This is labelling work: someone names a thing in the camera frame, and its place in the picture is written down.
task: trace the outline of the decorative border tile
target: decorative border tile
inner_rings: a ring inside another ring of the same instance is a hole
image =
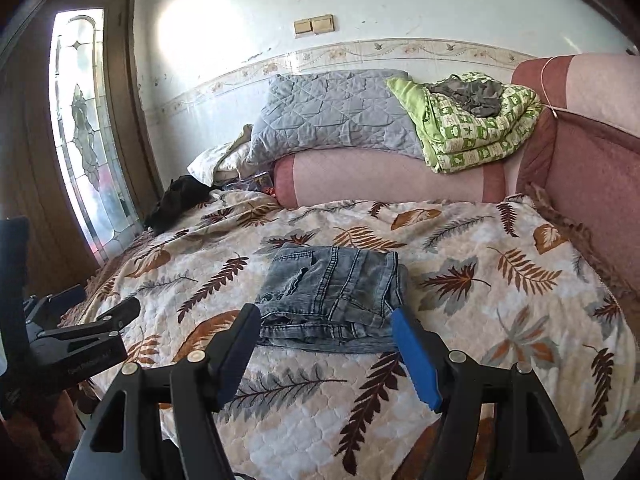
[[[337,69],[364,61],[385,59],[455,60],[514,70],[533,59],[514,50],[466,41],[427,38],[388,38],[351,41],[298,50],[247,65],[183,92],[165,104],[145,111],[149,124],[159,124],[213,97],[270,78],[275,73],[305,73],[318,68]]]

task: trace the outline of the stained glass window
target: stained glass window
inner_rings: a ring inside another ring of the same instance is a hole
[[[62,178],[101,265],[142,231],[113,140],[102,64],[103,27],[103,9],[60,12],[49,59],[49,105]]]

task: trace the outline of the green fabric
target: green fabric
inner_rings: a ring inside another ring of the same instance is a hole
[[[460,79],[492,78],[469,72]],[[536,93],[521,85],[504,85],[497,117],[478,118],[446,95],[411,80],[393,77],[386,84],[415,123],[425,161],[436,173],[466,170],[511,155],[532,134],[542,112]]]

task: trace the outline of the jeans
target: jeans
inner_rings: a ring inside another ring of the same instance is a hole
[[[258,344],[309,351],[395,351],[390,314],[408,273],[398,253],[286,244],[255,300]]]

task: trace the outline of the silver bolt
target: silver bolt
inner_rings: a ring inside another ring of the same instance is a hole
[[[533,370],[533,368],[531,368],[531,364],[525,361],[518,361],[518,364],[516,364],[516,370],[521,374],[528,374]]]
[[[127,363],[122,367],[122,369],[120,371],[122,372],[123,375],[132,375],[132,374],[136,373],[136,371],[138,371],[138,364],[137,363]]]
[[[194,350],[193,352],[189,352],[189,355],[187,355],[187,361],[190,363],[199,363],[205,356],[206,354],[204,353],[204,350]]]
[[[460,350],[453,350],[449,352],[449,361],[452,363],[463,363],[466,361],[466,354]]]

